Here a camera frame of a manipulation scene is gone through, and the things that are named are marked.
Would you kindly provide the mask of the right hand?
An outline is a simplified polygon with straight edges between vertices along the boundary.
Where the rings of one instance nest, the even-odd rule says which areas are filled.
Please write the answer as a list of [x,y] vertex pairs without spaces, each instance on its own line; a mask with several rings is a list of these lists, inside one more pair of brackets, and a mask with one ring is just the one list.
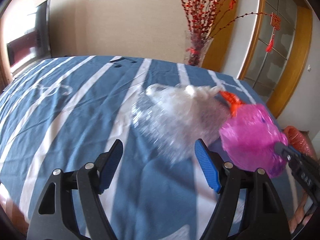
[[290,233],[294,233],[296,227],[300,223],[305,225],[312,217],[312,215],[305,216],[304,206],[306,205],[307,198],[308,198],[308,194],[306,192],[304,192],[302,199],[301,199],[293,217],[289,220]]

